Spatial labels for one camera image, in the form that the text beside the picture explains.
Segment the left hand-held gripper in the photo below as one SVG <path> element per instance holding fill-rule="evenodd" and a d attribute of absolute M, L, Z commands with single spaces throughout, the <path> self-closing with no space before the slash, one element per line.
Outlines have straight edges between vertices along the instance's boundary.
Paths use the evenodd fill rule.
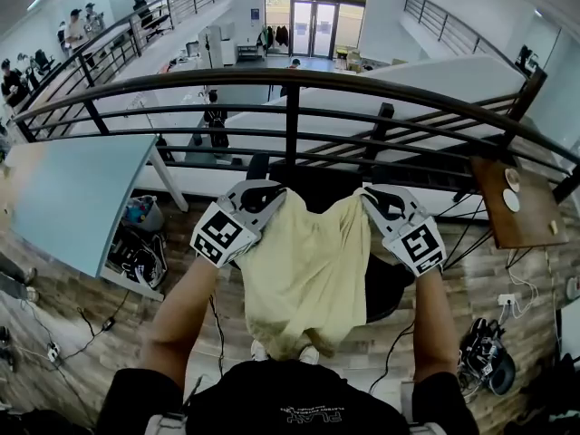
<path fill-rule="evenodd" d="M 259 241 L 285 198 L 285 187 L 276 181 L 241 181 L 208 206 L 195 225 L 189 244 L 199 256 L 222 267 Z"/>

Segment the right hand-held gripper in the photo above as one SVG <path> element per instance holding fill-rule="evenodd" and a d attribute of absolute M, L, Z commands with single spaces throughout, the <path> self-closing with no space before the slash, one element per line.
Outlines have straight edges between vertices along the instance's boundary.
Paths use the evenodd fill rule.
<path fill-rule="evenodd" d="M 446 260 L 433 216 L 406 188 L 372 185 L 364 189 L 361 199 L 368 217 L 383 234 L 383 247 L 416 277 Z"/>

